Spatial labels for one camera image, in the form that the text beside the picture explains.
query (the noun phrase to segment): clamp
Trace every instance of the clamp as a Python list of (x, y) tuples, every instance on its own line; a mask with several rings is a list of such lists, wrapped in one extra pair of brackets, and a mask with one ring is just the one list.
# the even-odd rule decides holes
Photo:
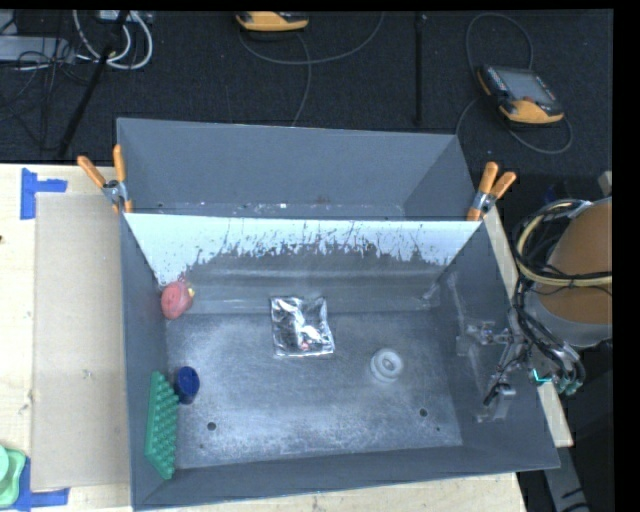
[(116, 144), (113, 148), (113, 163), (116, 169), (116, 179), (107, 182), (105, 177), (98, 171), (97, 167), (86, 156), (80, 155), (77, 158), (78, 165), (82, 167), (87, 176), (91, 178), (102, 193), (109, 199), (113, 205), (113, 210), (118, 213), (120, 211), (120, 203), (124, 205), (124, 211), (129, 213), (133, 211), (133, 201), (129, 198), (127, 186), (124, 183), (127, 173), (124, 166), (124, 158), (122, 157), (122, 147)]
[(505, 172), (498, 181), (498, 164), (487, 162), (482, 173), (482, 179), (473, 203), (467, 212), (467, 220), (480, 220), (483, 218), (496, 201), (500, 199), (511, 184), (516, 180), (516, 173)]

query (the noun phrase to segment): blue bottle cap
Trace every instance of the blue bottle cap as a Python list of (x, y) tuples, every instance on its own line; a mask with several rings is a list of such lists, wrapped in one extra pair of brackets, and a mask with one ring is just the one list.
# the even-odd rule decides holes
[(176, 374), (174, 389), (181, 404), (192, 403), (200, 389), (198, 373), (191, 366), (183, 366)]

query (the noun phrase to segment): gray bin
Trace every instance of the gray bin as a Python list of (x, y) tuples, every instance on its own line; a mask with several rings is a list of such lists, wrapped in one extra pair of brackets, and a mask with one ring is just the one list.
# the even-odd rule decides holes
[[(478, 421), (509, 300), (453, 135), (118, 119), (132, 505), (143, 510), (559, 465), (524, 374)], [(196, 296), (167, 320), (180, 272)], [(269, 299), (324, 297), (335, 351), (274, 355)], [(402, 372), (377, 378), (391, 350)], [(150, 377), (195, 368), (176, 472), (144, 456)]]

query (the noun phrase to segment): metal rod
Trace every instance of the metal rod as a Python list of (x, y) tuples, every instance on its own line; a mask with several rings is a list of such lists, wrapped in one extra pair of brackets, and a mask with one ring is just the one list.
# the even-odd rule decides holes
[(130, 12), (129, 10), (125, 10), (125, 9), (120, 10), (120, 12), (118, 13), (118, 17), (116, 18), (116, 21), (113, 24), (111, 31), (109, 32), (109, 37), (107, 39), (107, 43), (104, 45), (104, 48), (102, 49), (102, 53), (100, 54), (100, 60), (98, 61), (98, 65), (96, 66), (96, 69), (91, 75), (91, 79), (89, 81), (89, 84), (87, 85), (84, 95), (82, 96), (82, 99), (80, 100), (78, 107), (73, 113), (73, 116), (69, 121), (67, 129), (64, 135), (62, 136), (62, 140), (60, 141), (60, 147), (58, 149), (58, 155), (57, 155), (59, 160), (64, 159), (64, 156), (67, 153), (67, 149), (69, 149), (69, 144), (71, 144), (71, 140), (73, 139), (73, 136), (76, 133), (78, 125), (80, 124), (80, 120), (84, 115), (84, 111), (87, 108), (87, 105), (89, 104), (89, 100), (91, 100), (93, 91), (98, 85), (98, 82), (100, 81), (100, 77), (102, 76), (104, 68), (107, 65), (107, 59), (111, 55), (111, 52), (113, 52), (113, 48), (115, 47), (116, 41), (118, 40), (118, 34), (122, 30), (122, 27), (124, 26), (124, 23), (127, 17), (129, 16), (129, 12)]
[(416, 126), (422, 125), (422, 35), (427, 16), (416, 11), (416, 115), (413, 122)]

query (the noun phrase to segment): gray panel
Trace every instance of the gray panel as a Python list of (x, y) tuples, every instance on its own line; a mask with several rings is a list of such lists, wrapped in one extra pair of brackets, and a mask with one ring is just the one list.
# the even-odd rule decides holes
[(407, 217), (464, 220), (475, 191), (458, 138), (453, 138), (429, 168), (403, 207)]
[[(170, 322), (169, 367), (201, 376), (180, 408), (179, 468), (461, 444), (438, 328), (426, 313), (329, 316), (330, 356), (274, 356), (269, 315), (187, 315)], [(369, 365), (394, 350), (383, 383)]]
[(167, 367), (160, 291), (133, 234), (120, 216), (123, 325), (132, 502), (141, 503), (163, 480), (144, 457), (151, 373)]
[(250, 205), (248, 216), (280, 203), (397, 215), (454, 139), (144, 119), (118, 119), (117, 132), (137, 209)]

